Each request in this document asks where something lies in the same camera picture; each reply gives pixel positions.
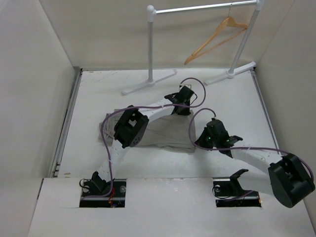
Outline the grey trousers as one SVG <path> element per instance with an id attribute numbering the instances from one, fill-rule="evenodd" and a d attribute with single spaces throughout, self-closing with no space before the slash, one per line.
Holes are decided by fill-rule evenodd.
<path id="1" fill-rule="evenodd" d="M 137 148 L 160 148 L 171 152 L 195 152 L 195 146 L 190 142 L 189 134 L 196 140 L 195 124 L 190 124 L 194 115 L 169 115 L 150 122 Z"/>

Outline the wooden clothes hanger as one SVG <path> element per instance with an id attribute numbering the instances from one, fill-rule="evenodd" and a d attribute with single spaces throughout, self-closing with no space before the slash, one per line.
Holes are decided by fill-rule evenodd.
<path id="1" fill-rule="evenodd" d="M 234 17 L 230 16 L 230 11 L 228 13 L 228 16 L 220 22 L 220 24 L 217 26 L 215 31 L 212 33 L 212 35 L 198 48 L 196 49 L 184 62 L 184 65 L 189 64 L 193 60 L 207 54 L 208 52 L 220 47 L 221 45 L 227 43 L 228 41 L 238 37 L 242 33 L 246 32 L 248 29 L 250 23 L 239 23 L 235 20 Z M 216 45 L 212 46 L 211 48 L 204 50 L 217 36 L 219 36 L 226 28 L 238 28 L 241 29 L 234 35 L 229 36 L 228 38 L 224 39 L 223 41 L 217 43 Z"/>

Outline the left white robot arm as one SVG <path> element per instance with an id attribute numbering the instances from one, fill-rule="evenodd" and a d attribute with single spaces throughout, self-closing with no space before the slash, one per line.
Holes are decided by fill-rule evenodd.
<path id="1" fill-rule="evenodd" d="M 88 192 L 84 198 L 106 197 L 112 192 L 114 178 L 126 153 L 135 147 L 143 138 L 149 123 L 172 114 L 180 114 L 190 107 L 190 99 L 194 92 L 183 86 L 179 92 L 166 95 L 163 99 L 149 106 L 129 106 L 107 116 L 102 125 L 113 115 L 123 112 L 114 126 L 114 139 L 111 148 L 106 147 L 108 161 L 92 174 L 89 180 L 83 183 Z"/>

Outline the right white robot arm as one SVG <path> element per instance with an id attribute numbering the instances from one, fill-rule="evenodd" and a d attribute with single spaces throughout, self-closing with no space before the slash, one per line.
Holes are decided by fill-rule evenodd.
<path id="1" fill-rule="evenodd" d="M 243 139 L 229 135 L 224 124 L 213 118 L 206 124 L 200 137 L 194 142 L 199 148 L 220 153 L 261 170 L 269 177 L 269 184 L 262 192 L 273 195 L 287 208 L 316 190 L 314 176 L 306 163 L 295 154 L 264 147 L 236 147 Z"/>

